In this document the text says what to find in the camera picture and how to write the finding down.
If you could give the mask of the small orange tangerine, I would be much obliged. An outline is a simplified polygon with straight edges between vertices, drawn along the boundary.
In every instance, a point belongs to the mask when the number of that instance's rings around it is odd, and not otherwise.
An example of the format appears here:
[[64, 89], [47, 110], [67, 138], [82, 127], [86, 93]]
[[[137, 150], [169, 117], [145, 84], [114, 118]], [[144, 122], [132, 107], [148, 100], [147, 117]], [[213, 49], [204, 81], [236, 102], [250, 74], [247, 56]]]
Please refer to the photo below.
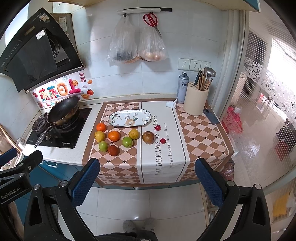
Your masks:
[[101, 131], [101, 132], [105, 132], [107, 130], [107, 126], [105, 123], [98, 123], [96, 125], [96, 130]]

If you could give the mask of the yellow pear-shaped lemon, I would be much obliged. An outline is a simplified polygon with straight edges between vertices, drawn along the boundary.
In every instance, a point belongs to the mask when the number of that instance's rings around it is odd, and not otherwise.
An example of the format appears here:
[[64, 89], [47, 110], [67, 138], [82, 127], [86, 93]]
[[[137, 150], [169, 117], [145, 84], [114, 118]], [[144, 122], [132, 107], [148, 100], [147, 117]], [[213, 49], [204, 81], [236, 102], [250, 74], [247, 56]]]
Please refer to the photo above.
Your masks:
[[100, 143], [105, 140], [105, 133], [102, 131], [96, 131], [94, 134], [95, 140]]

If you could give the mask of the cherry tomato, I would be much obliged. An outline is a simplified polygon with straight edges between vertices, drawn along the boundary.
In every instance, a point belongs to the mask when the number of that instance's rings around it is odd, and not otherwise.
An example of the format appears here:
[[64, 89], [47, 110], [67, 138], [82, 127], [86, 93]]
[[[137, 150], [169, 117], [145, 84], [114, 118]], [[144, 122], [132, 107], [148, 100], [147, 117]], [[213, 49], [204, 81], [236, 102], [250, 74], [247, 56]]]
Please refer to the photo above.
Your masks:
[[160, 131], [161, 130], [161, 126], [160, 125], [155, 126], [155, 130], [156, 131]]
[[162, 138], [162, 139], [160, 139], [160, 142], [161, 142], [162, 144], [165, 144], [165, 143], [166, 143], [166, 139], [165, 139], [165, 138]]

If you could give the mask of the large green apple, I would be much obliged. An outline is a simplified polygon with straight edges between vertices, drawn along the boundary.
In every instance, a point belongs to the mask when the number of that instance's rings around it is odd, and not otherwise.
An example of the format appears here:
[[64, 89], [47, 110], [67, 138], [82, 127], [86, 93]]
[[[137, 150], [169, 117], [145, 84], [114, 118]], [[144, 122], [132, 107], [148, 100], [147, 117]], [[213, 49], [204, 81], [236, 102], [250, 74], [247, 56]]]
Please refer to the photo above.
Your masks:
[[122, 139], [122, 145], [126, 148], [131, 148], [133, 146], [133, 139], [126, 136]]

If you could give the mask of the white wall sockets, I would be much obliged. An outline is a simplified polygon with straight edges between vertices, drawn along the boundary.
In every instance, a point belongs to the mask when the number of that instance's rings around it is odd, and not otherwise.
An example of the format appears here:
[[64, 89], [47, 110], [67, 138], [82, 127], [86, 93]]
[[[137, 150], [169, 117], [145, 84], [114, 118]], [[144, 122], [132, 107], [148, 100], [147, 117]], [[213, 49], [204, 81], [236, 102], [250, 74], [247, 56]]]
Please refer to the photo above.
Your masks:
[[198, 72], [206, 67], [211, 67], [211, 63], [208, 61], [194, 60], [194, 59], [178, 59], [178, 70], [189, 70]]

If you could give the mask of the black range hood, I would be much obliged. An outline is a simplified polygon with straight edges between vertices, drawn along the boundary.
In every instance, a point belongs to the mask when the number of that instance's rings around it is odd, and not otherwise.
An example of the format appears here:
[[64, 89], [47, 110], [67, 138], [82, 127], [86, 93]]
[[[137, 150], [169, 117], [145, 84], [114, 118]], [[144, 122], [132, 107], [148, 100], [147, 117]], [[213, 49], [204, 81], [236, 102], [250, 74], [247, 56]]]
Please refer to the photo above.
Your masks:
[[1, 73], [18, 92], [85, 69], [74, 45], [44, 8], [17, 31], [1, 55]]

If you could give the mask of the dark red orange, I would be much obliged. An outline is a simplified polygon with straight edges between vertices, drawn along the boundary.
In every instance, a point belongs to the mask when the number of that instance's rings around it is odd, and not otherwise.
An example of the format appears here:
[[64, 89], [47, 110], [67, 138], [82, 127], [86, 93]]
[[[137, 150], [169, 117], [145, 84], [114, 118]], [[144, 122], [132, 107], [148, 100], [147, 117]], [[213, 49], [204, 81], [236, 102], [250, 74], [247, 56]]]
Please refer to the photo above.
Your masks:
[[111, 155], [111, 156], [118, 156], [120, 153], [120, 149], [119, 147], [115, 146], [115, 145], [109, 145], [107, 152]]

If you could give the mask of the metal ladle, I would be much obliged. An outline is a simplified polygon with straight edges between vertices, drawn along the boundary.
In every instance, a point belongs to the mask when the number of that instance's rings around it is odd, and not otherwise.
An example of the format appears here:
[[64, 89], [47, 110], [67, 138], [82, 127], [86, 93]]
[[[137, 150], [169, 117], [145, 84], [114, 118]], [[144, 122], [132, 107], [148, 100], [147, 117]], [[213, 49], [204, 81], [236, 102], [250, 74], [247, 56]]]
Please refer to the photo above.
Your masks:
[[203, 90], [206, 91], [209, 89], [209, 86], [212, 82], [212, 78], [216, 77], [216, 71], [214, 69], [212, 69], [211, 67], [206, 67], [204, 69], [205, 75], [206, 75], [206, 79], [204, 82], [204, 86], [203, 86]]

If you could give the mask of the checkered table mat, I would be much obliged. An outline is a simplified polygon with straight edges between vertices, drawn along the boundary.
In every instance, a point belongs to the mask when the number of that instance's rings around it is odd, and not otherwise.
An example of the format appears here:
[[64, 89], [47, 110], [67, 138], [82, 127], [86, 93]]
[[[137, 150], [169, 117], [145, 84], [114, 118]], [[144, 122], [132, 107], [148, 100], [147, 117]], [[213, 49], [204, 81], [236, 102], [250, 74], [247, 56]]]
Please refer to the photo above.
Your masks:
[[[109, 117], [120, 110], [145, 109], [151, 113], [151, 121], [143, 126], [116, 128]], [[82, 164], [91, 158], [100, 162], [100, 173], [96, 182], [102, 187], [152, 187], [184, 184], [196, 180], [195, 161], [205, 159], [214, 170], [221, 170], [233, 155], [233, 147], [222, 125], [213, 125], [204, 113], [199, 116], [187, 114], [183, 106], [167, 108], [166, 101], [135, 100], [104, 103], [97, 113], [95, 123], [105, 123], [105, 142], [119, 147], [118, 156], [99, 150], [99, 143], [91, 133], [86, 144]], [[132, 129], [140, 132], [133, 146], [126, 148], [122, 139]], [[118, 131], [120, 140], [112, 142], [108, 133]], [[142, 134], [153, 132], [154, 143], [146, 144]]]

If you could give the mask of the brown apple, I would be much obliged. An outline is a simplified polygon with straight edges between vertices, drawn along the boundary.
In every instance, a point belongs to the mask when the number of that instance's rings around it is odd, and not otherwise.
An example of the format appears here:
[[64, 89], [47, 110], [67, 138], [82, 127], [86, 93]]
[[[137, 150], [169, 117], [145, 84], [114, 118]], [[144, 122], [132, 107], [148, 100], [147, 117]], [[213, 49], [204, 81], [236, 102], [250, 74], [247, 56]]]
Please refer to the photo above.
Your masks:
[[154, 134], [153, 132], [150, 132], [150, 131], [146, 131], [142, 134], [142, 140], [148, 144], [148, 145], [151, 145], [154, 143]]

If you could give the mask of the dark blue phone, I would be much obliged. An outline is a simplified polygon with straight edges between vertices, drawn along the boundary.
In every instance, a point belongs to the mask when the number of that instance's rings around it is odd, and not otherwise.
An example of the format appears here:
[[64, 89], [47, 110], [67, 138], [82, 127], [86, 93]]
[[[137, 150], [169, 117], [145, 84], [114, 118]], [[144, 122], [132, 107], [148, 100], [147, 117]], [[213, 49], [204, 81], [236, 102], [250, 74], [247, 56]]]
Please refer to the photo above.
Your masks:
[[217, 119], [215, 114], [212, 113], [210, 110], [204, 109], [203, 113], [205, 114], [205, 116], [207, 117], [207, 119], [210, 121], [211, 124], [216, 125], [220, 123], [220, 121]]

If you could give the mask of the small green apple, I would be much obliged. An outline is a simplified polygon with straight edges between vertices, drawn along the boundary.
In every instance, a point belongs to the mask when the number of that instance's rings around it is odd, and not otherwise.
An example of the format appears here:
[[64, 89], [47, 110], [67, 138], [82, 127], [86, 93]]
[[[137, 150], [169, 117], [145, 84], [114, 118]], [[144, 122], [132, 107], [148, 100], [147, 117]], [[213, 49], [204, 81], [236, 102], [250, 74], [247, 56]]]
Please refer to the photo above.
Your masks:
[[99, 150], [101, 152], [107, 152], [107, 150], [108, 150], [108, 144], [105, 141], [101, 141], [99, 143]]

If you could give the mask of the plastic bag with eggs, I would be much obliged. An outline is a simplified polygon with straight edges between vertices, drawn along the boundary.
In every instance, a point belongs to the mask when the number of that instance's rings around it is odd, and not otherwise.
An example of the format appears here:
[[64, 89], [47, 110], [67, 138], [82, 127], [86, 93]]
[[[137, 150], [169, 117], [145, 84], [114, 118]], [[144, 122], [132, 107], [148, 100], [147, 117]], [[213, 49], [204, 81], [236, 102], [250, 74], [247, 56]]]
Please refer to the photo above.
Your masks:
[[158, 62], [168, 58], [163, 39], [152, 27], [145, 27], [140, 34], [138, 55], [145, 61]]

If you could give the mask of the round yellow lemon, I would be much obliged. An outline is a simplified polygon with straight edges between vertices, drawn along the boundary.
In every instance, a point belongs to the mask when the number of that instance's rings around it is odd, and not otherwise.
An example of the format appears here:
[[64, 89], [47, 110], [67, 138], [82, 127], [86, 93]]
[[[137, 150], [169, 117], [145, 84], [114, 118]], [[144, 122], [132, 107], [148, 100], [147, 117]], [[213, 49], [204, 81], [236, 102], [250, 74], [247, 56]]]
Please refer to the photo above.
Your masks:
[[140, 132], [137, 129], [132, 129], [128, 135], [131, 139], [137, 140], [140, 137]]

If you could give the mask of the large orange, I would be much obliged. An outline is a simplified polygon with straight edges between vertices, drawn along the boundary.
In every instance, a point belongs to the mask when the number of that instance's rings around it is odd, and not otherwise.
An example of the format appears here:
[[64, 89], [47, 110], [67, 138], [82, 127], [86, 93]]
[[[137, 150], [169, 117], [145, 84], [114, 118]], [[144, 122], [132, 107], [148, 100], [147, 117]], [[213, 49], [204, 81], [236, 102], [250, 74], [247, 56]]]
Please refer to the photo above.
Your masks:
[[117, 142], [120, 140], [121, 136], [120, 133], [118, 131], [111, 131], [108, 133], [108, 138], [112, 141], [112, 142]]

